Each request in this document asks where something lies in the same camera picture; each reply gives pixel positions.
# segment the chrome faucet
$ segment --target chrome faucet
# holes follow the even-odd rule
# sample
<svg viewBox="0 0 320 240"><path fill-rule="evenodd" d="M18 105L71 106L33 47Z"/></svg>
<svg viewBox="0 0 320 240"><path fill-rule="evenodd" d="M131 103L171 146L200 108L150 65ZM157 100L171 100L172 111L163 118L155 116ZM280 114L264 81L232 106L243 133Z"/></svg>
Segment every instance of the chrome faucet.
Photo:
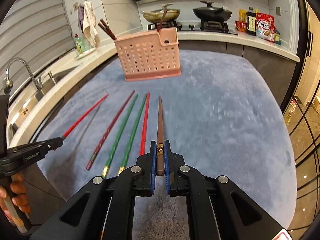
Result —
<svg viewBox="0 0 320 240"><path fill-rule="evenodd" d="M13 82L12 82L12 80L11 80L10 77L9 77L9 70L10 70L10 67L11 67L12 63L14 63L14 62L16 62L16 61L21 62L21 63L26 67L26 69L27 69L27 71L28 71L28 73L29 73L32 81L33 81L34 84L36 85L36 88L37 88L39 91L41 91L41 89L43 88L41 79L40 79L40 78L35 79L35 77L34 77L32 71L31 71L28 63L27 63L25 60L23 60L22 58L16 57L16 58L13 58L13 59L9 62L8 67L7 67L6 71L5 71L5 78L3 79L3 89L4 89L4 93L5 93L6 95L9 95L10 92L11 92L11 90L12 90Z"/></svg>

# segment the kitchen sink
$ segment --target kitchen sink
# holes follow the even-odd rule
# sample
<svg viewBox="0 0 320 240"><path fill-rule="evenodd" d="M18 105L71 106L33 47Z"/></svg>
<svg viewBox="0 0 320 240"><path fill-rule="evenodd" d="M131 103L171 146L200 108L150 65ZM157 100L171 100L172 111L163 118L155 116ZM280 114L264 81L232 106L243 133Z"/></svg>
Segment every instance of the kitchen sink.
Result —
<svg viewBox="0 0 320 240"><path fill-rule="evenodd" d="M31 94L25 103L22 105L20 109L16 111L12 120L8 120L9 123L9 131L8 131L8 139L9 142L12 140L13 136L22 125L23 121L27 118L32 109L36 106L36 104L46 95L51 88L55 86L62 78L64 78L67 74L69 74L76 67L61 71L52 75L49 73L50 79L43 83L43 88L41 91L36 91Z"/></svg>

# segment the blue gripper pad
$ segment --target blue gripper pad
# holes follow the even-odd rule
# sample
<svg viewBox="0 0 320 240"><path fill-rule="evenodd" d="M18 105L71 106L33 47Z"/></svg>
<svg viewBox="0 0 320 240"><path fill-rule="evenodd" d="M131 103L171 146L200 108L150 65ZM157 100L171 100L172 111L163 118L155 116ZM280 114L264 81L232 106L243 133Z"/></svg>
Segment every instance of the blue gripper pad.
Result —
<svg viewBox="0 0 320 240"><path fill-rule="evenodd" d="M167 188L167 195L170 194L170 171L169 171L169 159L168 159L168 150L167 143L169 140L166 140L163 144L163 152L164 152L164 172L165 172L165 184Z"/></svg>
<svg viewBox="0 0 320 240"><path fill-rule="evenodd" d="M152 169L151 169L151 194L155 193L156 187L156 154L157 154L157 144L154 143L153 147L153 157L152 157Z"/></svg>

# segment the white countertop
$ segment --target white countertop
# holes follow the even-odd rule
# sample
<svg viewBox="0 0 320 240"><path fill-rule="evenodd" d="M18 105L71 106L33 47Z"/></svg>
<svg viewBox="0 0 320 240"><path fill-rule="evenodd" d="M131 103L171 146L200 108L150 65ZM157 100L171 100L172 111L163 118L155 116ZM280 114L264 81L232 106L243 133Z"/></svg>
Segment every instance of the white countertop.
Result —
<svg viewBox="0 0 320 240"><path fill-rule="evenodd" d="M263 49L268 52L286 57L295 62L300 62L300 58L290 52L286 47L278 45L276 43L263 40L261 38L251 36L247 33L238 32L238 35L225 34L225 33L211 33L211 32L191 32L181 31L178 32L178 39L183 40L197 40L197 41L220 41L227 43L235 43L244 46L254 47L257 49Z"/></svg>
<svg viewBox="0 0 320 240"><path fill-rule="evenodd" d="M224 34L224 33L208 33L208 32L178 32L179 40L201 40L201 41L221 41L228 43L241 44L245 46L255 47L263 49L282 57L300 61L300 58L292 54L283 46L262 40L260 38L250 36L246 33L239 33L239 35ZM80 59L74 59L76 51L67 54L65 57L59 59L52 64L46 71L43 82L46 81L47 73L49 71L55 75L58 72L67 70L77 66L73 71L61 79L35 106L35 108L29 113L22 125L15 133L10 147L25 144L30 141L34 132L38 129L39 125L43 122L46 116L54 108L54 106L67 94L79 81L81 81L87 74L94 70L97 66L116 54L115 45L109 44L97 48L92 54ZM26 96L30 95L30 90L36 91L33 84L28 85L24 91L15 99L9 108L9 120L12 119L12 115L16 113L25 100Z"/></svg>

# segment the wall switch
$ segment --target wall switch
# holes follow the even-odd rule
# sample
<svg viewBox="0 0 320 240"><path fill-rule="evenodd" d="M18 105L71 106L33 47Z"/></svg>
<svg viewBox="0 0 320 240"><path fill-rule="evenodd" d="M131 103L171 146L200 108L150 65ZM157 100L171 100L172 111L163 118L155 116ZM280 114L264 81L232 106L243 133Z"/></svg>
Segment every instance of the wall switch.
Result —
<svg viewBox="0 0 320 240"><path fill-rule="evenodd" d="M277 13L277 15L281 16L281 8L280 7L276 7L276 13Z"/></svg>
<svg viewBox="0 0 320 240"><path fill-rule="evenodd" d="M78 2L75 2L75 3L73 4L73 10L74 10L74 11L78 10Z"/></svg>

